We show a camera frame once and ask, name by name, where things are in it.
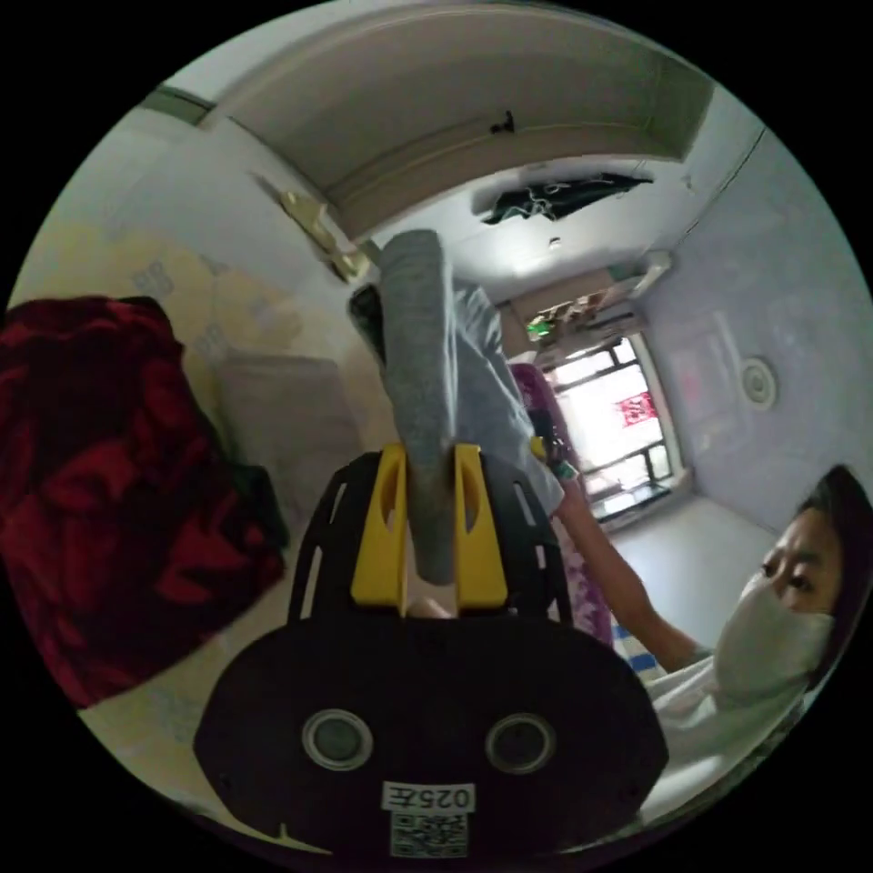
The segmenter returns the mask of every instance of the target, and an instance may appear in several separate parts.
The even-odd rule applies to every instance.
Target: woman's hair
[[[800,505],[798,515],[816,509],[828,517],[843,553],[842,581],[834,606],[834,629],[818,668],[809,679],[815,687],[848,643],[873,587],[873,507],[864,488],[846,467],[823,476]]]

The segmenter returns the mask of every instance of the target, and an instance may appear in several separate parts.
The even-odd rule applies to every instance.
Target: woman
[[[845,467],[834,467],[749,581],[714,650],[654,609],[575,482],[557,515],[617,621],[667,675],[647,685],[670,762],[636,827],[662,824],[718,800],[797,722],[804,694],[833,667],[856,625],[873,573],[873,507]],[[418,602],[410,614],[447,617]]]

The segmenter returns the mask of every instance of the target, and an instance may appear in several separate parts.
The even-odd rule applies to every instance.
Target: label sticker
[[[465,816],[476,812],[476,786],[383,782],[382,809],[409,815]]]
[[[476,786],[382,783],[382,809],[391,813],[392,858],[466,858],[467,816],[476,812]]]

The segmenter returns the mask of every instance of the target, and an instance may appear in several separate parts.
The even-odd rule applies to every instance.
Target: woman's arm
[[[687,666],[700,646],[670,625],[652,606],[634,569],[609,542],[577,481],[563,482],[565,497],[556,515],[600,585],[616,621],[668,672]]]

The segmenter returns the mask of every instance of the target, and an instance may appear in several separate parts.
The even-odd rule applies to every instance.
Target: woman's eye
[[[802,576],[795,576],[791,579],[789,584],[791,587],[796,588],[801,594],[808,594],[812,590],[812,585],[809,583],[809,580]]]

